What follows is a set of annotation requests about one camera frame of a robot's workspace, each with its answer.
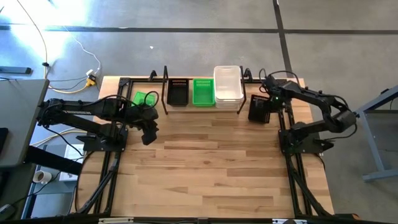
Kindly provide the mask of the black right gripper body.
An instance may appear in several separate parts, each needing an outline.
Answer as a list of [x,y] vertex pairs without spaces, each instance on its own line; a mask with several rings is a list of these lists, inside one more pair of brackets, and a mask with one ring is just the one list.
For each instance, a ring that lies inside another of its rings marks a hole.
[[284,107],[285,99],[279,87],[285,84],[287,84],[287,81],[269,81],[269,108],[271,113],[277,113]]

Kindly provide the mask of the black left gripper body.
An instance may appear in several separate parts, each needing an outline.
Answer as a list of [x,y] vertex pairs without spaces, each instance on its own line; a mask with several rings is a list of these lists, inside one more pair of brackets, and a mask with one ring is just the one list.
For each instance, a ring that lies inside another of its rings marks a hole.
[[142,106],[128,107],[125,113],[126,124],[131,128],[135,127],[144,132],[150,131],[156,133],[159,129],[155,121],[158,118],[159,115],[155,108],[143,108]]

